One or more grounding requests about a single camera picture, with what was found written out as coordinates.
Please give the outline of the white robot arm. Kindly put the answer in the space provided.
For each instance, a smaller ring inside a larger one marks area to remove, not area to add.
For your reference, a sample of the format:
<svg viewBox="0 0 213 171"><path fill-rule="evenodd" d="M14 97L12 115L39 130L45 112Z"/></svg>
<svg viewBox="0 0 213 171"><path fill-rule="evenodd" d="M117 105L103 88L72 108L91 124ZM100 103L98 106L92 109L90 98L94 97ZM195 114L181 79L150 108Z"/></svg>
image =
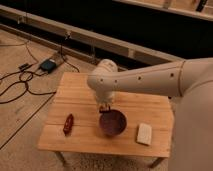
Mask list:
<svg viewBox="0 0 213 171"><path fill-rule="evenodd" d="M213 58L179 60L120 72L104 59L87 77L97 101L115 91L179 97L168 171L213 171Z"/></svg>

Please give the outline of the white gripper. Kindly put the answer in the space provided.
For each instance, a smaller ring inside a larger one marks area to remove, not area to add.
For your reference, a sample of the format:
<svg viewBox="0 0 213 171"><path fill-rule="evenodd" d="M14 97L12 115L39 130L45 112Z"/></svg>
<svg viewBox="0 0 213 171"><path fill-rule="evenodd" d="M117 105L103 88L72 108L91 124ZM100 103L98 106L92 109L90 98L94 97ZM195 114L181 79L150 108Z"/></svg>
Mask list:
<svg viewBox="0 0 213 171"><path fill-rule="evenodd" d="M102 113L104 110L104 107L102 104L107 104L108 106L108 111L112 110L112 103L114 101L115 93L110 91L110 92L95 92L95 99L98 104L101 104L99 107L99 113Z"/></svg>

